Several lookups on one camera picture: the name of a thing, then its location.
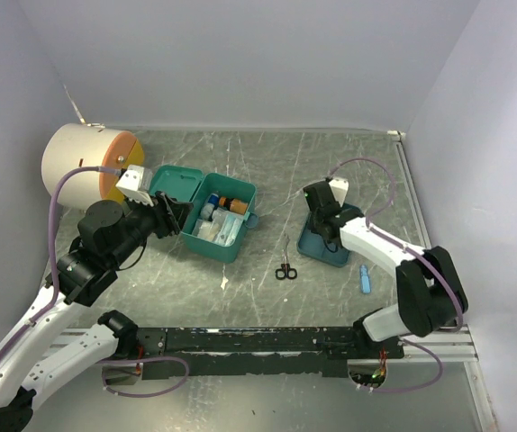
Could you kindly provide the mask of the teal medicine kit box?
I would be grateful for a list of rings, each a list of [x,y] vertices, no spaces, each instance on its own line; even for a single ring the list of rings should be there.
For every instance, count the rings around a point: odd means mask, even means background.
[[[181,236],[188,249],[204,257],[209,257],[224,264],[233,262],[240,250],[247,230],[254,228],[258,223],[255,214],[255,195],[257,188],[248,183],[230,176],[210,173],[205,174],[199,169],[183,166],[166,165],[158,169],[150,184],[150,191],[161,191],[179,202],[191,202],[194,205]],[[243,217],[243,223],[235,242],[229,247],[222,247],[214,242],[205,241],[192,235],[200,211],[210,194],[220,197],[236,198],[249,204]],[[217,209],[225,210],[218,205]]]

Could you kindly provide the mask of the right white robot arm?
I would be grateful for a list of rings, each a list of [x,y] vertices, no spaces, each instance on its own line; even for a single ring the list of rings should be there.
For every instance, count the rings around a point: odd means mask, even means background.
[[[322,241],[361,255],[395,280],[397,303],[358,319],[354,351],[370,358],[384,341],[406,335],[425,337],[454,321],[463,326],[468,301],[456,267],[444,247],[405,243],[336,197],[332,180],[303,189],[310,216],[308,229]]]

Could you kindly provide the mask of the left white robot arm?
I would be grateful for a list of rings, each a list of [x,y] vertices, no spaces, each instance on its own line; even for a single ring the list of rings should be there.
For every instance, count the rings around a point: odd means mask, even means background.
[[[183,229],[193,209],[158,192],[152,204],[95,202],[78,223],[69,252],[49,274],[35,301],[0,343],[0,431],[21,431],[56,390],[102,361],[133,365],[140,354],[137,325],[117,310],[104,313],[77,341],[44,353],[117,279],[122,264],[150,235]]]

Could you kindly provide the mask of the silver foil packets bag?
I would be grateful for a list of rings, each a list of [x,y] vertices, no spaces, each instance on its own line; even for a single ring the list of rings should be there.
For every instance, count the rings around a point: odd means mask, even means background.
[[[221,229],[222,224],[220,222],[197,219],[192,235],[198,239],[214,242]]]

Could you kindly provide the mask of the black handled scissors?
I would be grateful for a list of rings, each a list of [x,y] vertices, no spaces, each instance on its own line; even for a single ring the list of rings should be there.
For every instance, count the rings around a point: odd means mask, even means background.
[[[284,235],[283,238],[283,246],[282,246],[282,261],[280,267],[275,271],[275,278],[277,280],[294,280],[297,278],[298,273],[295,268],[293,268],[289,261],[288,255],[288,245],[290,242],[290,238],[287,234]]]

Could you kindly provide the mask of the blue white card packet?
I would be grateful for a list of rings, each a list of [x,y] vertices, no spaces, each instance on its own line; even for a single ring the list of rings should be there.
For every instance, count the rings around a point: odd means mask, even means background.
[[[217,209],[213,213],[213,222],[219,225],[219,231],[213,242],[222,247],[229,247],[239,235],[243,217],[231,211]]]

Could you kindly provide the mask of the dark teal divider tray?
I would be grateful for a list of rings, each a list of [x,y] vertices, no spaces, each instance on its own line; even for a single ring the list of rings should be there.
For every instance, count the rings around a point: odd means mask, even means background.
[[[311,232],[310,219],[311,213],[308,212],[299,239],[296,241],[297,251],[305,257],[328,266],[337,268],[346,266],[350,260],[350,251],[337,246],[329,247],[320,235]]]

